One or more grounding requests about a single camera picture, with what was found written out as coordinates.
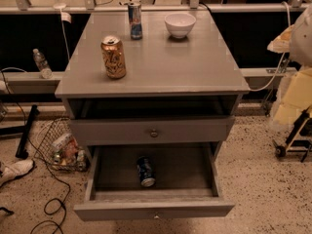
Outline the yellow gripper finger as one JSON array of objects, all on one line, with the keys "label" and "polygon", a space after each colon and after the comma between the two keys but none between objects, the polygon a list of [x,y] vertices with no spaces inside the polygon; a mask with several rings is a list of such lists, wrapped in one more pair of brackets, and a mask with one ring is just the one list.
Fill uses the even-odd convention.
[{"label": "yellow gripper finger", "polygon": [[288,53],[290,51],[292,31],[293,26],[291,25],[268,44],[267,50],[278,54]]},{"label": "yellow gripper finger", "polygon": [[312,67],[302,66],[294,74],[285,75],[272,106],[272,122],[292,125],[301,112],[312,105]]}]

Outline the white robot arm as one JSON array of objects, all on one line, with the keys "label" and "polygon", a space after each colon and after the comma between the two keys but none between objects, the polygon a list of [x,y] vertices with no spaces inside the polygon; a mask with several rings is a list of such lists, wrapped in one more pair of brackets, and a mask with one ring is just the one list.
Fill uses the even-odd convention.
[{"label": "white robot arm", "polygon": [[301,112],[312,106],[312,5],[269,43],[274,53],[289,53],[290,60],[298,63],[295,74],[287,74],[280,82],[277,100],[271,108],[271,121],[292,125]]}]

